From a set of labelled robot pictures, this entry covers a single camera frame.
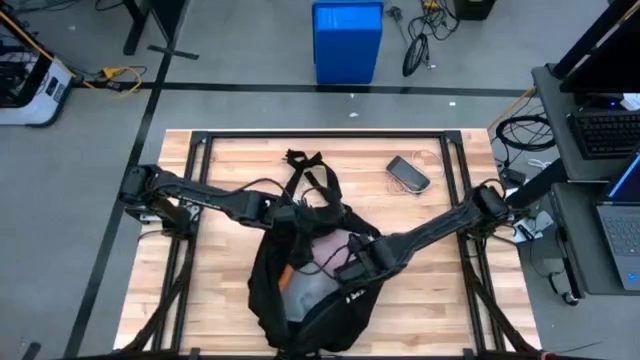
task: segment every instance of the laptop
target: laptop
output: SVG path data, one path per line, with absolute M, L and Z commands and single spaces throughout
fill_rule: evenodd
M 626 290 L 640 290 L 640 148 L 612 179 L 596 209 Z

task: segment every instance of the concrete floor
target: concrete floor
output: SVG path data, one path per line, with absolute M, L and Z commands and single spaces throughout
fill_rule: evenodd
M 177 49 L 200 60 L 172 60 L 168 81 L 234 84 L 313 84 L 310 1 L 192 0 Z M 417 15 L 414 1 L 388 1 Z M 465 22 L 446 42 L 432 44 L 437 67 L 403 78 L 403 40 L 391 19 L 374 85 L 525 89 L 529 71 L 557 61 L 605 8 L 604 0 L 498 1 L 485 22 Z M 138 53 L 121 55 L 130 20 L 122 8 L 96 13 L 91 1 L 67 11 L 29 15 L 29 30 L 87 70 L 105 64 L 146 65 L 155 79 L 164 45 L 153 21 Z M 113 208 L 117 188 L 149 98 L 149 91 L 122 101 L 112 93 L 78 89 L 60 119 L 46 129 L 0 130 L 0 358 L 21 356 L 42 343 L 37 359 L 60 357 L 78 312 Z M 164 131 L 176 128 L 484 128 L 514 98 L 462 95 L 386 95 L 163 91 L 144 139 L 141 163 L 155 162 Z M 527 109 L 539 103 L 532 101 Z M 504 157 L 496 145 L 495 156 Z M 529 158 L 550 161 L 554 150 L 524 154 L 514 168 L 533 175 Z M 81 354 L 111 350 L 139 225 L 121 219 Z M 611 359 L 640 358 L 640 305 L 627 297 L 589 296 L 568 308 L 532 270 L 523 268 L 545 349 Z

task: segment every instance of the smartphone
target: smartphone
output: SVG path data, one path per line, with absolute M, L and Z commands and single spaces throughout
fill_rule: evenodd
M 422 192 L 431 181 L 421 172 L 400 156 L 396 156 L 387 165 L 387 171 L 391 176 L 402 182 L 412 192 Z

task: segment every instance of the desk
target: desk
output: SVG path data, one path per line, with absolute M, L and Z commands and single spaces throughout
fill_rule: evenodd
M 575 274 L 570 281 L 578 287 L 574 295 L 583 297 L 585 291 L 593 295 L 640 295 L 640 291 L 622 287 L 601 235 L 593 199 L 602 190 L 600 184 L 554 184 L 549 194 L 558 225 L 566 232 L 564 245 L 572 270 L 568 275 Z
M 463 130 L 461 134 L 472 183 L 477 185 L 487 178 L 497 177 L 486 130 Z M 184 173 L 191 136 L 191 131 L 167 132 L 159 158 L 163 169 Z M 345 141 L 247 137 L 215 138 L 213 144 L 207 183 L 225 189 L 237 188 L 259 177 L 270 177 L 284 184 L 293 173 L 282 160 L 287 149 L 303 150 L 309 155 L 321 151 L 324 161 L 338 175 L 343 201 L 383 233 L 409 230 L 450 209 L 440 158 L 442 152 L 436 139 L 357 138 Z M 432 180 L 430 188 L 420 196 L 390 194 L 384 168 L 395 155 L 411 159 L 414 153 L 415 164 Z M 197 161 L 194 167 L 200 168 Z M 460 167 L 455 160 L 453 168 L 459 174 Z M 314 171 L 321 183 L 322 173 Z M 462 194 L 458 175 L 456 180 Z M 269 184 L 255 188 L 274 193 L 277 190 Z M 145 226 L 142 231 L 151 229 L 158 229 L 158 226 Z M 503 236 L 509 234 L 508 229 L 501 232 Z M 219 212 L 204 211 L 181 351 L 200 347 L 205 354 L 274 353 L 266 344 L 257 318 L 247 308 L 246 281 L 261 238 L 260 230 L 242 227 Z M 115 348 L 131 341 L 155 309 L 169 244 L 170 240 L 161 236 L 150 235 L 141 240 Z M 525 339 L 539 347 L 517 249 L 489 241 L 487 257 L 498 304 Z M 165 327 L 165 347 L 172 332 L 172 321 L 170 314 Z M 487 344 L 491 344 L 486 317 L 483 330 L 487 334 Z M 369 327 L 347 353 L 459 355 L 463 348 L 474 348 L 473 342 L 460 253 L 456 237 L 452 235 L 417 253 L 403 273 L 385 284 Z
M 553 183 L 606 182 L 622 170 L 626 160 L 585 160 L 576 144 L 566 117 L 576 110 L 573 95 L 560 92 L 562 80 L 556 79 L 547 67 L 531 71 L 549 126 L 558 146 L 560 159 L 509 197 L 512 205 L 525 207 L 544 196 Z

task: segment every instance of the laptop screen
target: laptop screen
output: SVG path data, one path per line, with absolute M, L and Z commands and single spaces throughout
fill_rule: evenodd
M 607 194 L 609 201 L 640 202 L 640 150 Z

